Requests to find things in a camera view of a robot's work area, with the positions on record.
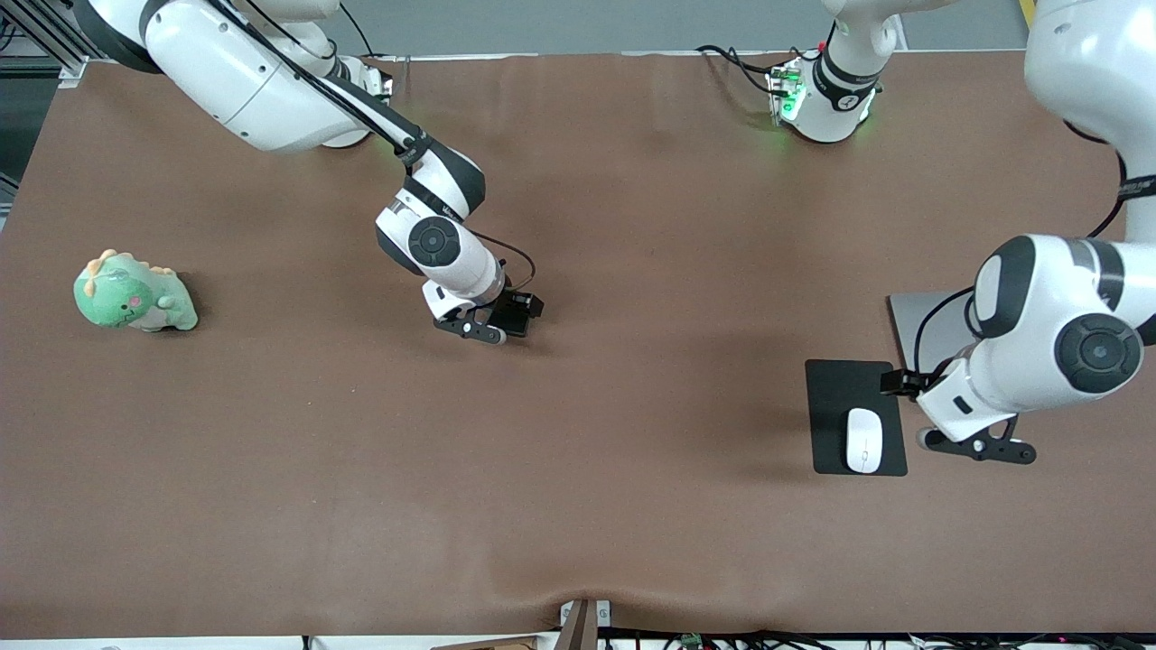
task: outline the black clamp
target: black clamp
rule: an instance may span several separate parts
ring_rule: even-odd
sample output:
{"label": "black clamp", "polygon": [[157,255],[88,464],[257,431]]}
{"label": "black clamp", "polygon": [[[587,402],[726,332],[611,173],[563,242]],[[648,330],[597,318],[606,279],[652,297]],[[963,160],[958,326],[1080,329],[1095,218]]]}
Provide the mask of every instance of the black clamp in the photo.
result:
{"label": "black clamp", "polygon": [[990,427],[963,442],[951,442],[942,431],[928,429],[921,434],[919,445],[928,451],[969,456],[973,460],[996,460],[1016,465],[1031,465],[1036,461],[1036,448],[1025,442],[1013,440],[1009,431],[1005,431],[1001,437],[992,437]]}
{"label": "black clamp", "polygon": [[529,320],[541,316],[543,306],[541,298],[534,294],[506,289],[496,301],[444,320],[435,320],[433,326],[462,339],[499,345],[505,342],[507,335],[525,338]]}
{"label": "black clamp", "polygon": [[905,368],[883,372],[879,378],[879,392],[888,397],[906,397],[916,399],[932,383],[933,375],[914,372]]}
{"label": "black clamp", "polygon": [[406,165],[406,170],[408,171],[417,161],[422,160],[425,152],[430,150],[432,142],[433,139],[430,138],[430,134],[422,130],[417,133],[417,138],[407,138],[401,143],[406,148],[397,153],[398,160],[401,161],[401,164]]}
{"label": "black clamp", "polygon": [[[879,75],[882,71],[868,75],[851,74],[835,65],[835,62],[831,61],[829,52],[829,49],[824,49],[823,54],[817,61],[815,61],[815,65],[812,66],[812,77],[815,80],[815,88],[820,91],[820,94],[830,99],[831,108],[833,110],[838,112],[853,111],[875,90],[875,82],[879,81]],[[830,71],[831,76],[833,76],[835,80],[850,86],[862,86],[862,88],[854,90],[844,88],[828,76],[827,71]]]}
{"label": "black clamp", "polygon": [[[938,374],[927,375],[901,368],[880,376],[879,391],[885,396],[906,397],[913,400],[926,392],[938,378]],[[1036,448],[1011,438],[1018,419],[1016,415],[1008,420],[1003,435],[998,438],[992,436],[991,427],[985,427],[963,442],[951,442],[939,429],[927,429],[920,434],[919,445],[928,451],[968,456],[975,460],[1030,465],[1036,460]]]}

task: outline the gray floor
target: gray floor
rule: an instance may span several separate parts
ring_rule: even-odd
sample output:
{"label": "gray floor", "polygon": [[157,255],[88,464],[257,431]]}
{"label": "gray floor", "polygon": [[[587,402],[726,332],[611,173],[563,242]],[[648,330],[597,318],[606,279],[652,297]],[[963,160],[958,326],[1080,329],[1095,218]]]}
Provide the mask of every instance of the gray floor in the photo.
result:
{"label": "gray floor", "polygon": [[[786,50],[822,39],[818,0],[344,0],[371,45],[395,56]],[[913,50],[1023,47],[1016,0],[961,0],[903,19]],[[365,47],[343,14],[323,23],[343,53]],[[55,88],[0,79],[0,171],[21,178]]]}

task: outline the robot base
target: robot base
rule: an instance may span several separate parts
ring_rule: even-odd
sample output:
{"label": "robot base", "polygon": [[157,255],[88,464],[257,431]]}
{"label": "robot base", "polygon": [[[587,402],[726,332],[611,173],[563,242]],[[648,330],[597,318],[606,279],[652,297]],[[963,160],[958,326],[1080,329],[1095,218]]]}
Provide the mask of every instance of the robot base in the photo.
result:
{"label": "robot base", "polygon": [[[393,97],[393,77],[381,71],[366,66],[354,57],[338,57],[349,69],[349,82],[363,88],[370,95],[381,99],[381,103],[390,105]],[[369,136],[368,130],[354,131],[324,142],[324,147],[331,149],[346,149],[365,140]]]}
{"label": "robot base", "polygon": [[529,320],[542,315],[542,301],[534,294],[502,291],[498,300],[460,316],[436,320],[433,326],[483,344],[502,345],[506,337],[526,337]]}
{"label": "robot base", "polygon": [[858,97],[844,97],[854,101],[852,110],[837,111],[831,101],[818,93],[810,82],[812,68],[818,65],[810,58],[815,51],[806,52],[781,66],[777,66],[766,75],[769,88],[783,90],[786,97],[771,96],[771,116],[777,125],[785,124],[800,135],[815,142],[838,142],[846,140],[861,121],[867,119],[870,103],[876,90],[859,102]]}

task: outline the metal frame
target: metal frame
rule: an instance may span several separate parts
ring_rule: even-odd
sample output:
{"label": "metal frame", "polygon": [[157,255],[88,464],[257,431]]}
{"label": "metal frame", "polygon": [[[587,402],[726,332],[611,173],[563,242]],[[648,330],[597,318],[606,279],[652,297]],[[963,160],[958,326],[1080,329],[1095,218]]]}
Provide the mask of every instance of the metal frame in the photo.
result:
{"label": "metal frame", "polygon": [[0,0],[0,10],[20,27],[25,37],[74,76],[83,72],[86,59],[104,58],[96,45],[65,16],[64,7],[58,8],[51,0]]}
{"label": "metal frame", "polygon": [[16,190],[20,190],[20,183],[0,171],[0,230],[3,230],[5,223],[8,222],[8,213],[12,212],[12,201],[16,198]]}

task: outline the green dinosaur plush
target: green dinosaur plush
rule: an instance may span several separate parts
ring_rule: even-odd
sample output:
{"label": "green dinosaur plush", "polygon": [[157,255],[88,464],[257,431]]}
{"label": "green dinosaur plush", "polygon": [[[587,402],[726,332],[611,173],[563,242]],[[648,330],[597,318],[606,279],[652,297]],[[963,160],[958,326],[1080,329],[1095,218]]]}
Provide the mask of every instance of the green dinosaur plush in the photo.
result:
{"label": "green dinosaur plush", "polygon": [[149,267],[111,249],[80,272],[73,295],[84,318],[101,327],[160,332],[197,326],[188,289],[171,268]]}

